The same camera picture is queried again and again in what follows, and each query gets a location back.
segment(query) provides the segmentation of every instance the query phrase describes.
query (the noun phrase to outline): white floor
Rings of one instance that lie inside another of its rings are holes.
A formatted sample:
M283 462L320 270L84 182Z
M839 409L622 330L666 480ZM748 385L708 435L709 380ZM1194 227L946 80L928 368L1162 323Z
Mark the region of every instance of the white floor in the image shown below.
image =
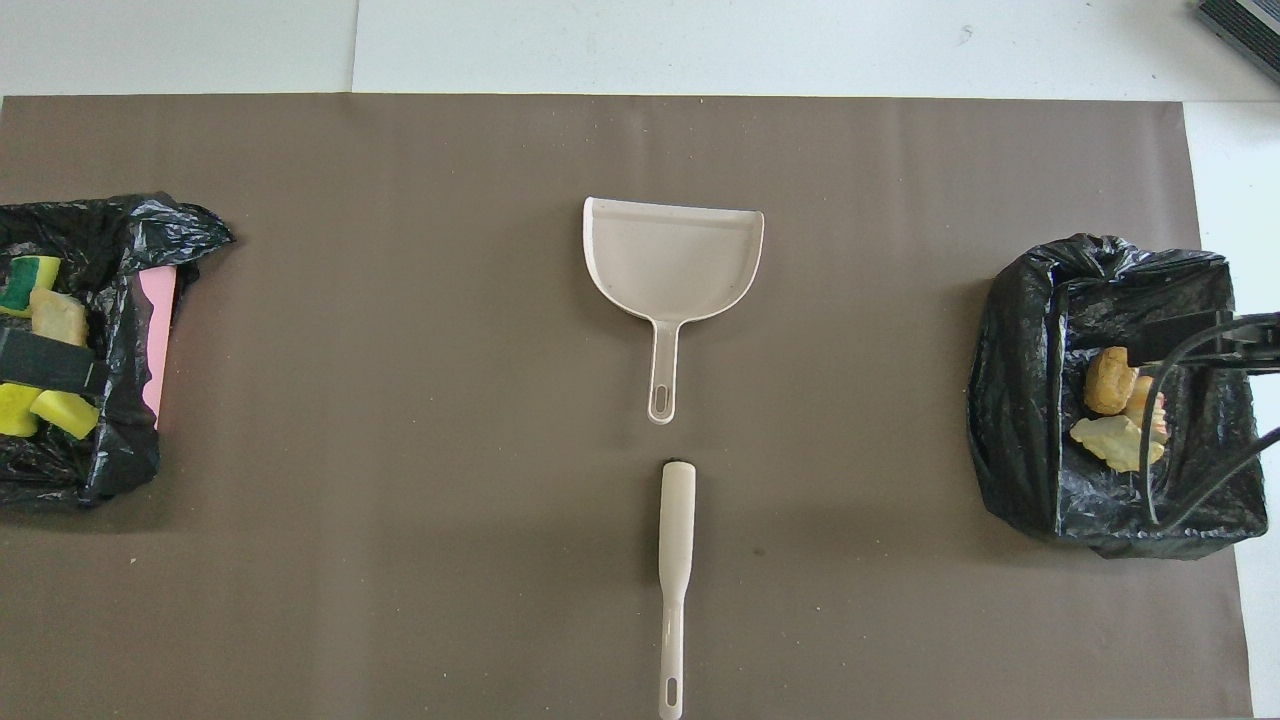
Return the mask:
M0 95L351 90L1185 101L1203 245L1240 310L1280 309L1280 83L1184 0L0 3ZM1280 377L1254 391L1280 425ZM1236 557L1254 714L1280 716L1280 533Z

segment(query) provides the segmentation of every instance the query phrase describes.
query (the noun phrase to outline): food scrap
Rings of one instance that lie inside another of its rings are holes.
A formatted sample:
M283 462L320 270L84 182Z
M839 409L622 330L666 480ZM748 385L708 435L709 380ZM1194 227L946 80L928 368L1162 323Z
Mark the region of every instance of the food scrap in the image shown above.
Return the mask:
M1137 368L1129 366L1129 351L1107 347L1089 364L1084 379L1084 405L1098 415L1097 420L1082 419L1068 434L1085 450L1106 461L1120 473L1140 469L1142 415L1151 395L1152 378L1139 377ZM1156 396L1151 415L1151 442L1148 460L1164 457L1169 442L1169 421L1165 416L1165 395Z
M1098 415L1116 415L1124 410L1138 369L1129 366L1129 351L1107 347L1089 363L1084 375L1084 405Z
M1142 428L1142 414L1147 410L1147 396L1155 378L1142 377L1133 384L1133 395L1124 406L1124 416ZM1151 413L1151 439L1164 445L1169 442L1169 420L1165 419L1165 393L1156 393L1156 409Z
M1100 460L1105 460L1112 470L1128 473L1139 469L1142 428L1124 415L1080 420L1071 427L1070 436ZM1158 442L1152 442L1149 446L1151 462L1165 455L1165 446Z

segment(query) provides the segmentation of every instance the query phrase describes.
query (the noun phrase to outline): brown paper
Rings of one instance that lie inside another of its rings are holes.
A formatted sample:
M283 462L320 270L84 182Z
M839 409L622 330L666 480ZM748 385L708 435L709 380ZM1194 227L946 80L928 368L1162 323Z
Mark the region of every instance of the brown paper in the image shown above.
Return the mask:
M653 716L668 457L690 719L1251 712L1231 552L1028 539L965 441L1005 264L1197 246L1178 105L10 97L0 146L4 202L165 190L242 241L178 313L156 480L0 515L0 716ZM668 427L588 195L765 215Z

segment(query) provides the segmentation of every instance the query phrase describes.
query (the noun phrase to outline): black cable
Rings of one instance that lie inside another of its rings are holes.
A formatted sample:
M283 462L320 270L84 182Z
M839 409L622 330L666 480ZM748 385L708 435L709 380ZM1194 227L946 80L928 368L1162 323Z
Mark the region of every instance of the black cable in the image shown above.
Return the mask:
M1151 418L1156 411L1156 400L1160 397L1160 387L1165 383L1169 373L1174 370L1174 366L1192 350L1196 350L1204 342L1208 342L1216 337L1226 334L1231 331L1240 328L1248 328L1252 325L1274 325L1280 323L1280 313L1258 313L1254 315L1240 315L1234 320L1229 320L1220 325L1212 328L1206 328L1199 331L1183 342L1178 343L1169 354L1165 356L1164 363L1160 364L1160 369L1156 370L1155 377L1151 380L1151 391L1147 393L1147 404L1142 410L1142 441L1138 447L1138 473L1142 479L1142 487L1147 491L1147 515L1151 518L1151 524L1153 527L1161 525L1160 515L1156 514L1156 493L1151 487Z
M1245 465L1249 464L1251 460L1253 460L1256 455L1261 454L1263 450L1275 445L1276 441L1280 441L1280 428L1276 428L1270 433L1253 441L1252 443L1248 445L1248 447L1245 447L1234 457L1231 457L1229 462L1221 464L1220 466L1228 468L1226 473L1224 473L1222 477L1212 479L1215 475L1217 475L1216 469L1213 473L1208 473L1207 477L1211 479L1201 482L1201 484L1197 486L1196 489L1189 496L1187 496L1187 500L1183 500L1179 505L1175 506L1175 512L1172 515L1174 519L1156 524L1155 530L1156 532L1167 530L1169 528L1176 527L1179 523L1185 520L1187 516L1190 515L1192 511L1196 510L1196 507L1201 502L1203 502L1206 497L1217 492L1217 488L1226 484L1226 480L1231 479L1231 475L1239 473Z

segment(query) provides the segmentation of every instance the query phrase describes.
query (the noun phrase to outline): black garbage bag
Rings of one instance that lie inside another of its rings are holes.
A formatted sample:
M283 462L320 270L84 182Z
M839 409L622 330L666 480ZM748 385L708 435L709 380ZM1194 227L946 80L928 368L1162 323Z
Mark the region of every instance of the black garbage bag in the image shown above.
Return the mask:
M232 242L209 210L164 193L0 206L0 274L22 255L61 258L56 292L84 304L88 346L108 369L97 428L83 441L41 423L29 438L0 436L0 505L95 506L155 477L155 414L142 401L151 379L151 302L137 273L174 265L174 302L197 277L196 261ZM28 329L29 320L0 315Z
M1146 323L1234 309L1220 255L1144 252L1119 237L1033 247L995 279L969 380L969 443L993 515L1103 557L1193 560L1267 528L1254 457L1180 523L1151 521L1138 473L1110 469L1068 436L1084 407L1089 361L1135 342ZM1220 457L1257 439L1243 370L1176 368L1162 387L1171 438L1151 466L1156 509L1187 501Z

